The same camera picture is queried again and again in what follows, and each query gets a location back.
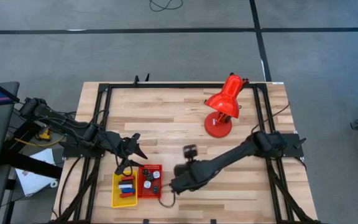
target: black floor line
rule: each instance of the black floor line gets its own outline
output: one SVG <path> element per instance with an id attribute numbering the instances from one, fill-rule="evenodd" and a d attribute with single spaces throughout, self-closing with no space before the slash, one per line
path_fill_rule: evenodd
<path id="1" fill-rule="evenodd" d="M 262 37 L 262 33 L 260 31 L 260 23 L 258 17 L 258 11 L 256 9 L 255 0 L 249 0 L 249 4 L 251 6 L 252 18 L 254 20 L 255 34 L 256 39 L 258 41 L 259 55 L 262 60 L 262 68 L 264 72 L 264 77 L 266 82 L 271 82 L 272 77 L 270 76 L 269 63 L 267 62 L 264 38 Z"/>
<path id="2" fill-rule="evenodd" d="M 261 28 L 261 32 L 358 32 L 358 27 Z"/>
<path id="3" fill-rule="evenodd" d="M 156 29 L 70 29 L 70 30 L 0 30 L 0 34 L 172 34 L 172 33 L 240 33 L 254 28 L 156 28 Z"/>

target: white paper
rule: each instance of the white paper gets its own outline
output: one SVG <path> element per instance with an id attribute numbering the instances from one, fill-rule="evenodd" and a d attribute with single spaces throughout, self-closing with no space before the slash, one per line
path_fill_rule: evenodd
<path id="1" fill-rule="evenodd" d="M 45 149 L 41 152 L 38 152 L 32 156 L 33 159 L 47 162 L 49 164 L 55 164 L 53 160 L 52 149 Z M 23 192 L 26 196 L 30 196 L 43 189 L 45 186 L 49 185 L 55 179 L 51 177 L 44 177 L 29 171 L 24 171 L 21 169 L 16 169 L 16 174 L 20 180 L 20 183 L 23 188 Z"/>

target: red desk lamp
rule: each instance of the red desk lamp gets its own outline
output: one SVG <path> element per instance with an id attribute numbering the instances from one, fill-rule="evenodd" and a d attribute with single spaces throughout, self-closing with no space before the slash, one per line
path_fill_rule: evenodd
<path id="1" fill-rule="evenodd" d="M 237 96 L 242 87 L 248 84 L 247 78 L 231 73 L 223 85 L 222 91 L 211 96 L 205 104 L 217 112 L 210 113 L 204 122 L 205 131 L 212 137 L 227 136 L 232 128 L 231 117 L 239 117 Z"/>

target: blue block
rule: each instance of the blue block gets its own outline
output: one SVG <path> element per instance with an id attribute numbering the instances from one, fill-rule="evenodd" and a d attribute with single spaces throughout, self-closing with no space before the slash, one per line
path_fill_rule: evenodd
<path id="1" fill-rule="evenodd" d="M 121 189 L 123 193 L 135 193 L 135 189 Z"/>

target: yellow tray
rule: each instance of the yellow tray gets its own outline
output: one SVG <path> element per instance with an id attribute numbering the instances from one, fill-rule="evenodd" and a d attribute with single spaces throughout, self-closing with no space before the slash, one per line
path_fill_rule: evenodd
<path id="1" fill-rule="evenodd" d="M 124 171 L 125 174 L 129 175 L 130 171 Z M 124 175 L 112 175 L 112 190 L 111 190 L 111 206 L 113 208 L 131 207 L 137 205 L 137 175 L 136 171 L 133 170 L 132 176 L 135 177 L 135 195 L 133 197 L 121 198 L 121 190 L 118 188 L 118 183 L 121 181 L 121 177 Z"/>

